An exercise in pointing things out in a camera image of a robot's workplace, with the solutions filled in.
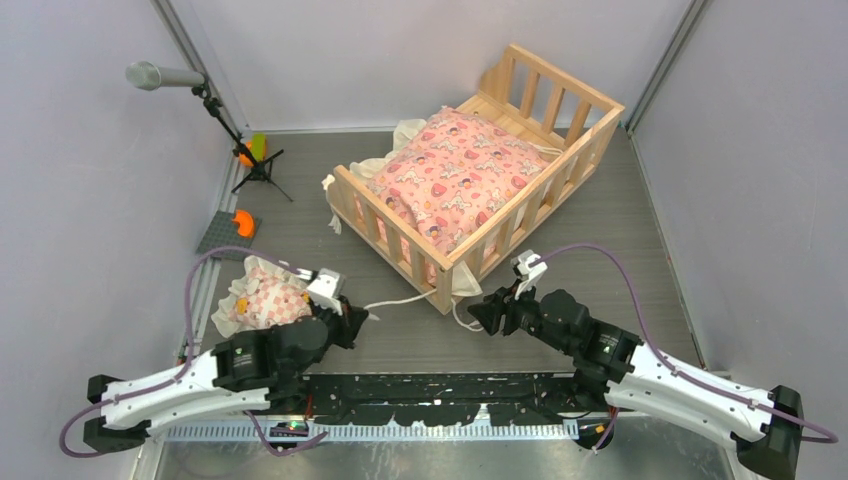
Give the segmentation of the pink printed cushion with ties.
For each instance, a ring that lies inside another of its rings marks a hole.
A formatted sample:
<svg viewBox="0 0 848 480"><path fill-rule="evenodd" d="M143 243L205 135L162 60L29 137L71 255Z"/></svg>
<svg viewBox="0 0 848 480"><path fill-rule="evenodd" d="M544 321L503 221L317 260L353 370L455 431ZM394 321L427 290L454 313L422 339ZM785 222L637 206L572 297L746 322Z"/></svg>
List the pink printed cushion with ties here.
<svg viewBox="0 0 848 480"><path fill-rule="evenodd" d="M400 122L391 152L337 167L322 187L334 229L353 229L446 314L567 193L552 184L572 169L562 153L444 107Z"/></svg>

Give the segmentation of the wooden slatted pet bed frame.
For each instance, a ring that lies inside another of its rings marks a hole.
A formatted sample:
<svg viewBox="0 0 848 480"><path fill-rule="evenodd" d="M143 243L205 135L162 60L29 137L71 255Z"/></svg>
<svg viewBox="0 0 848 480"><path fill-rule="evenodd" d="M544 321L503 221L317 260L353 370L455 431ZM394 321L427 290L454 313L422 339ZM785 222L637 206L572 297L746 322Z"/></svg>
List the wooden slatted pet bed frame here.
<svg viewBox="0 0 848 480"><path fill-rule="evenodd" d="M596 172L623 112L510 45L454 122L403 122L388 155L333 170L334 222L447 313Z"/></svg>

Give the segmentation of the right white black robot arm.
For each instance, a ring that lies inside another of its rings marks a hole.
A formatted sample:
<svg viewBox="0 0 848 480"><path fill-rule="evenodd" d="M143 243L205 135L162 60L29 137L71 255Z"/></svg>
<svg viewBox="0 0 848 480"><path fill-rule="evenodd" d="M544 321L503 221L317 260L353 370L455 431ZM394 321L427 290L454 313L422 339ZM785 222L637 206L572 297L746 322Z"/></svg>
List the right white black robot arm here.
<svg viewBox="0 0 848 480"><path fill-rule="evenodd" d="M788 418L801 411L797 391L745 387L654 352L562 289L537 299L534 291L500 288L467 311L490 335L522 330L570 357L565 398L578 409L642 412L731 450L764 478L795 478L801 428Z"/></svg>

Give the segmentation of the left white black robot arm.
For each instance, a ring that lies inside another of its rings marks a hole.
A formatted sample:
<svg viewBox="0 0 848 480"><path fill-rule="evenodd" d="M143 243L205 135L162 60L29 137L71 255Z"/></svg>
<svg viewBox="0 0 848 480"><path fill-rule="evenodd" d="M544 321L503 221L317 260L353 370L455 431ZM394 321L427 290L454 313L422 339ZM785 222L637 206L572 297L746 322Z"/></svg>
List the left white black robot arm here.
<svg viewBox="0 0 848 480"><path fill-rule="evenodd" d="M351 349L367 309L321 307L283 325L234 334L192 361L135 380L96 375L88 399L99 414L83 442L98 454L130 450L191 419L224 413L301 414L315 399L304 375L333 346Z"/></svg>

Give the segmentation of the small checkered ruffled pillow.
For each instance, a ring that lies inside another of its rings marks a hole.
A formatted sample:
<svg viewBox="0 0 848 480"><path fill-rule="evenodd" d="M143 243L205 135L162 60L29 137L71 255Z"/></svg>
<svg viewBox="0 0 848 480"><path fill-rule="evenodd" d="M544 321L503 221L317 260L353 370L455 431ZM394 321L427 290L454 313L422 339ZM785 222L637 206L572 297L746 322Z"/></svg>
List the small checkered ruffled pillow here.
<svg viewBox="0 0 848 480"><path fill-rule="evenodd" d="M255 255L247 256L243 267L242 276L230 283L227 295L211 314L223 337L291 324L311 314L304 280Z"/></svg>

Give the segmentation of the orange curved toy piece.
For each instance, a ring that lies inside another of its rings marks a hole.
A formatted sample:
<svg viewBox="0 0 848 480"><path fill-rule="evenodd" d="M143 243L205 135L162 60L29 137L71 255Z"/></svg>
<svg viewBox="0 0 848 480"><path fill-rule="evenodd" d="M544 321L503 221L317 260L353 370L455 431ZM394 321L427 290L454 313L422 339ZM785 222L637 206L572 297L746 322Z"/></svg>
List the orange curved toy piece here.
<svg viewBox="0 0 848 480"><path fill-rule="evenodd" d="M232 218L232 223L235 225L236 233L240 237L254 237L257 228L256 219L246 210L236 210Z"/></svg>

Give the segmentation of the grey building plate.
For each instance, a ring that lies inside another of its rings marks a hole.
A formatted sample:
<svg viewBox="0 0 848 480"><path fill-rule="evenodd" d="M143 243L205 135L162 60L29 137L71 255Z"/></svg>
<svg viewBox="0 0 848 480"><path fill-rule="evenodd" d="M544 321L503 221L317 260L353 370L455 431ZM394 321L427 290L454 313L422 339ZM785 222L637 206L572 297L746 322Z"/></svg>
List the grey building plate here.
<svg viewBox="0 0 848 480"><path fill-rule="evenodd" d="M252 247L253 240L262 224L262 219L250 213L256 219L256 232L253 238L242 238L236 233L235 225L232 223L234 212L218 211L215 213L199 245L196 247L196 254L205 254L210 250L225 246L235 246L244 248L245 250ZM243 261L248 256L245 250L221 251L215 253L213 258Z"/></svg>

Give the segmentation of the orange green toy ball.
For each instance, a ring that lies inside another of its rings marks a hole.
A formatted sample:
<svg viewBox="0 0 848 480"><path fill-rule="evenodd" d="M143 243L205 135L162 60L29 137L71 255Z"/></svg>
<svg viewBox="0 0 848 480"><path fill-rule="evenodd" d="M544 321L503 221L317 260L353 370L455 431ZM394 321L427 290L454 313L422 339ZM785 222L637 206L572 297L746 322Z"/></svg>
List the orange green toy ball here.
<svg viewBox="0 0 848 480"><path fill-rule="evenodd" d="M258 164L262 164L266 161L268 142L267 136L264 133L255 133L252 138L245 143L245 145L250 151L253 159ZM253 162L243 153L238 155L238 161L241 165L247 168L251 168L253 166Z"/></svg>

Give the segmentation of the silver microphone on tripod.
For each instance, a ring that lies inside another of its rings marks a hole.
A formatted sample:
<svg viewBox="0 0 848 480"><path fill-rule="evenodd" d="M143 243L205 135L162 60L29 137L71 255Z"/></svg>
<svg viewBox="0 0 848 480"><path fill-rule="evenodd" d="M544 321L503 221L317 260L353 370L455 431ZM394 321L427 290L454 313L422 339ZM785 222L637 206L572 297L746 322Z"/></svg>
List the silver microphone on tripod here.
<svg viewBox="0 0 848 480"><path fill-rule="evenodd" d="M222 126L234 141L233 153L235 157L244 156L247 159L249 170L247 175L231 189L233 194L236 194L249 181L259 181L272 185L288 201L294 201L272 178L274 161L284 153L284 150L280 149L270 157L259 160L243 140L242 133L231 127L224 119L222 114L224 104L213 94L210 82L205 74L194 70L160 67L151 62L139 61L130 64L125 69L125 78L133 87L144 91L156 91L162 88L189 88L191 93L202 101L206 112Z"/></svg>

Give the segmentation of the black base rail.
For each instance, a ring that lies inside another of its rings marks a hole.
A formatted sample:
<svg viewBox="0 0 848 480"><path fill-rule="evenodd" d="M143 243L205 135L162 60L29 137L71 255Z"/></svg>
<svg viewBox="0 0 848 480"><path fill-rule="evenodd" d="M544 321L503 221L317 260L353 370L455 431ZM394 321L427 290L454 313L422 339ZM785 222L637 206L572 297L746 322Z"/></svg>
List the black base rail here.
<svg viewBox="0 0 848 480"><path fill-rule="evenodd" d="M553 425L606 407L557 373L311 375L290 402L321 425Z"/></svg>

